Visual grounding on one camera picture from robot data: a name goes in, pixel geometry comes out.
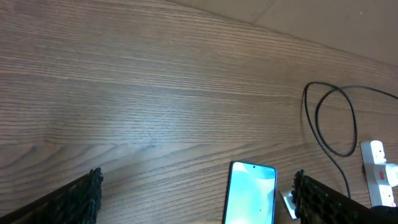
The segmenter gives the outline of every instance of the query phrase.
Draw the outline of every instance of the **extension socket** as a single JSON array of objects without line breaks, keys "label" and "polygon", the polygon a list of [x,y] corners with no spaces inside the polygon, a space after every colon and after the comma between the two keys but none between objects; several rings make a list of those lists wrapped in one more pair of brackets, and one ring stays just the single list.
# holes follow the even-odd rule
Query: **extension socket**
[{"label": "extension socket", "polygon": [[361,142],[361,150],[372,207],[377,205],[395,207],[392,187],[377,184],[375,178],[374,165],[386,164],[387,161],[382,142],[363,141]]}]

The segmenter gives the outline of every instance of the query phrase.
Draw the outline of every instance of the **wood grain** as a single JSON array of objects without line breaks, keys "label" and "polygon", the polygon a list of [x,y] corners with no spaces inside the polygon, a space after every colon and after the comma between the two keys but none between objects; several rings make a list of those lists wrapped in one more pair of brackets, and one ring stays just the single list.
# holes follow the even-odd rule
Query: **wood grain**
[{"label": "wood grain", "polygon": [[[0,215],[102,167],[98,223],[221,223],[232,160],[299,169],[346,193],[301,96],[314,80],[398,94],[398,68],[161,0],[0,1]],[[322,87],[310,89],[313,111]],[[398,163],[398,104],[348,90],[359,140]],[[333,147],[352,120],[321,111]],[[336,158],[370,206],[360,150]],[[289,222],[277,198],[277,223]]]}]

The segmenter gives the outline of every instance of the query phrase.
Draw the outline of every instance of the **wooden table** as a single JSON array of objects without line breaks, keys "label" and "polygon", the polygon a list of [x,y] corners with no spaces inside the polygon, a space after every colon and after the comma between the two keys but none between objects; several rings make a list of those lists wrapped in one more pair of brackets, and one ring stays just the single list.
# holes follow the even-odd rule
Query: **wooden table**
[{"label": "wooden table", "polygon": [[[346,193],[301,105],[306,83],[398,94],[398,68],[162,0],[0,2],[0,215],[102,167],[98,223],[220,223],[229,163],[299,169]],[[328,88],[310,89],[311,112]],[[348,90],[359,140],[398,163],[398,103]],[[339,94],[322,128],[352,142]],[[336,158],[370,206],[359,148]],[[277,223],[289,222],[277,198]]]}]

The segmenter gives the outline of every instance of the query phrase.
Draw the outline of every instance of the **brown wooden surface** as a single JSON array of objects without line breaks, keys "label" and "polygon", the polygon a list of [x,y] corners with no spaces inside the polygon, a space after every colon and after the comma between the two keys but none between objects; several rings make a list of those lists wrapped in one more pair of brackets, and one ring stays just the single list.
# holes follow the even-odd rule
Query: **brown wooden surface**
[{"label": "brown wooden surface", "polygon": [[[346,193],[301,111],[320,80],[398,94],[398,68],[161,0],[0,1],[0,215],[102,167],[98,223],[221,223],[229,163]],[[324,87],[310,89],[311,111]],[[348,90],[359,140],[398,163],[398,103]],[[347,103],[321,111],[347,151]],[[337,158],[370,206],[359,148]],[[277,223],[289,222],[279,196]]]}]

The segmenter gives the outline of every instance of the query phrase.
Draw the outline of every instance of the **smartphone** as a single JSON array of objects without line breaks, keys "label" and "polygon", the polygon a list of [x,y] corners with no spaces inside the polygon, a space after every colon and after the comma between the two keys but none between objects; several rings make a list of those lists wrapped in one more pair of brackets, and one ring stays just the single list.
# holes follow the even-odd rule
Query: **smartphone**
[{"label": "smartphone", "polygon": [[273,224],[277,171],[273,167],[232,162],[224,224]]}]

